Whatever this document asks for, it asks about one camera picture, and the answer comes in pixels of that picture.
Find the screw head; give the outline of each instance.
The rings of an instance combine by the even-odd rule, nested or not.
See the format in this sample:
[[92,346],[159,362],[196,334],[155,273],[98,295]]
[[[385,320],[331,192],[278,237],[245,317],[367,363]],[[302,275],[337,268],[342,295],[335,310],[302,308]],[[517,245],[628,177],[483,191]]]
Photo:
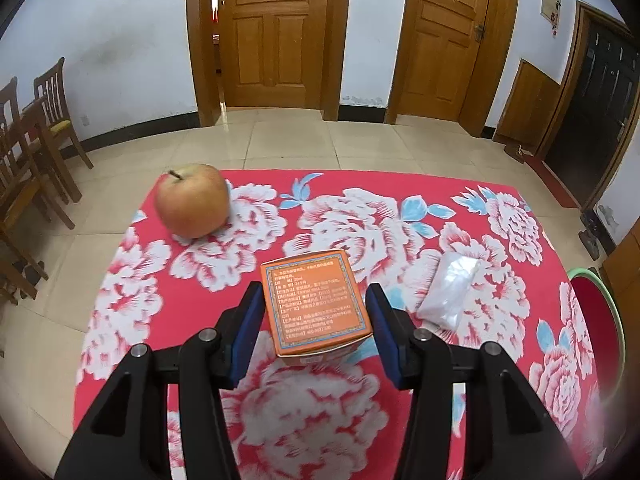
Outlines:
[[502,351],[502,348],[500,348],[500,345],[498,345],[498,343],[489,341],[487,344],[484,345],[484,351],[487,352],[489,355],[498,355]]
[[133,345],[130,352],[133,357],[142,357],[144,354],[146,354],[146,345],[142,343]]
[[200,341],[209,342],[213,341],[218,336],[218,331],[215,328],[203,328],[198,334]]
[[418,341],[428,341],[431,339],[431,332],[429,332],[426,328],[416,328],[414,330],[414,337]]

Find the ceramic tile floor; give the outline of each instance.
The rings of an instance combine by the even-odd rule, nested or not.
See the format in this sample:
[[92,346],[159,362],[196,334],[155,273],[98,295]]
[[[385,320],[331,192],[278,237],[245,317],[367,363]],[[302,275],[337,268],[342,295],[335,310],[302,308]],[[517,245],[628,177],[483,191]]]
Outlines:
[[130,219],[155,179],[186,162],[224,170],[307,168],[427,173],[517,187],[564,266],[593,265],[578,240],[577,209],[562,208],[500,144],[456,123],[400,117],[396,126],[325,123],[316,110],[231,110],[216,126],[131,140],[68,161],[83,197],[76,223],[45,224],[29,211],[18,226],[49,272],[36,300],[0,306],[0,415],[31,460],[50,475],[72,434],[75,372],[95,295]]

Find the white wall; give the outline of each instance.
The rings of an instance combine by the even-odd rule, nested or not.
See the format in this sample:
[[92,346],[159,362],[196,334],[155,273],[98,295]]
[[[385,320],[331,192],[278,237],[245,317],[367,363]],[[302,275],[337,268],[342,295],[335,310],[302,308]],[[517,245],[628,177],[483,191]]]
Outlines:
[[640,217],[640,122],[618,170],[594,208],[613,241],[619,244]]
[[[562,81],[574,33],[577,1],[562,0],[558,34],[553,37],[551,24],[540,15],[542,0],[518,0],[511,45],[494,103],[486,120],[487,126],[498,124],[521,58],[529,61],[556,82]],[[622,20],[610,0],[581,1]]]
[[185,0],[26,0],[0,39],[0,86],[17,76],[26,106],[61,56],[81,139],[196,110]]
[[340,104],[385,108],[404,0],[349,0]]

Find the table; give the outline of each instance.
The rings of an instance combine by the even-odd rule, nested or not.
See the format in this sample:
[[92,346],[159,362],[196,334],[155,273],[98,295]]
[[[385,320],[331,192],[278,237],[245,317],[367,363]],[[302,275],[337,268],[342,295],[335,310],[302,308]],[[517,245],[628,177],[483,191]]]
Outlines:
[[[343,248],[364,293],[380,283],[391,304],[424,324],[420,304],[444,251],[481,260],[447,342],[499,342],[543,400],[587,472],[602,450],[593,351],[558,255],[508,186],[418,174],[224,171],[230,225],[217,236],[176,237],[160,223],[154,187],[104,277],[82,348],[75,425],[133,344],[183,343],[238,304],[261,262]],[[393,477],[411,393],[384,376],[373,340],[335,365],[287,367],[265,318],[247,376],[223,393],[244,480]],[[464,443],[464,386],[455,385],[451,479]],[[177,392],[170,389],[174,479],[184,478]]]

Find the black baseboard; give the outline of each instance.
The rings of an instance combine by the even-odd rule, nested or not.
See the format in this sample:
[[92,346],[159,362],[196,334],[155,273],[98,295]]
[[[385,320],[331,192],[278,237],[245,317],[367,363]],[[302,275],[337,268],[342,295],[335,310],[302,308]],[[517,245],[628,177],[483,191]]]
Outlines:
[[[126,140],[139,139],[141,137],[149,137],[152,135],[166,134],[168,132],[176,132],[179,130],[189,130],[190,128],[199,128],[200,118],[197,112],[188,114],[174,115],[171,117],[163,117],[144,123],[132,124],[124,128],[118,128],[105,134],[101,134],[89,139],[81,140],[80,144],[86,152],[111,146],[125,142]],[[76,147],[71,145],[60,150],[63,158],[71,158],[78,154]]]
[[480,137],[483,139],[493,139],[495,133],[495,128],[492,126],[485,126],[482,128],[482,133],[480,133]]
[[593,209],[589,209],[582,213],[580,220],[582,220],[582,224],[595,235],[607,253],[607,256],[609,256],[616,249],[616,243],[613,241],[613,238],[611,238],[609,231],[604,227],[602,220],[600,220],[596,212]]
[[357,123],[385,122],[386,108],[373,106],[340,105],[338,107],[339,121],[354,121]]

